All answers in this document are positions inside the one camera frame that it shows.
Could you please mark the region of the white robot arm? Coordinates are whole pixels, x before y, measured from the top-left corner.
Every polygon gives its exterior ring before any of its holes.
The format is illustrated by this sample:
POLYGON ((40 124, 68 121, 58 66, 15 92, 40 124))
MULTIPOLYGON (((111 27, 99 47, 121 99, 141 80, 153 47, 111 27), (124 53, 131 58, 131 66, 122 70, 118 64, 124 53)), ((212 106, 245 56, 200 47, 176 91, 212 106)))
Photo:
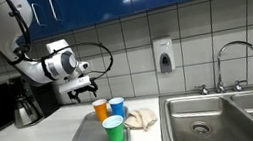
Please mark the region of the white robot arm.
POLYGON ((76 60, 72 45, 65 39, 47 44, 48 55, 44 57, 27 56, 31 50, 32 20, 33 10, 27 0, 0 0, 0 53, 7 63, 36 87, 68 77, 69 82, 58 89, 73 100, 79 101, 82 92, 96 93, 95 81, 83 73, 89 63, 76 60))

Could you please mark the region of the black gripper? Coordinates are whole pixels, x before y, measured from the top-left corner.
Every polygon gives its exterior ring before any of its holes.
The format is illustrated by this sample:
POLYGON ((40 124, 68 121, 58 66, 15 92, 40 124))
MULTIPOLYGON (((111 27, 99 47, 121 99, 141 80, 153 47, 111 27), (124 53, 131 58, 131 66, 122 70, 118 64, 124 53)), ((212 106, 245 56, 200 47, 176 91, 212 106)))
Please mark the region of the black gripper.
POLYGON ((96 84, 95 81, 92 81, 89 85, 85 86, 85 87, 81 87, 80 89, 74 89, 73 91, 70 91, 67 93, 67 95, 69 96, 69 98, 71 100, 76 100, 77 102, 81 102, 79 99, 79 94, 81 94, 82 92, 92 92, 94 94, 94 97, 97 97, 97 90, 98 90, 98 86, 96 84))

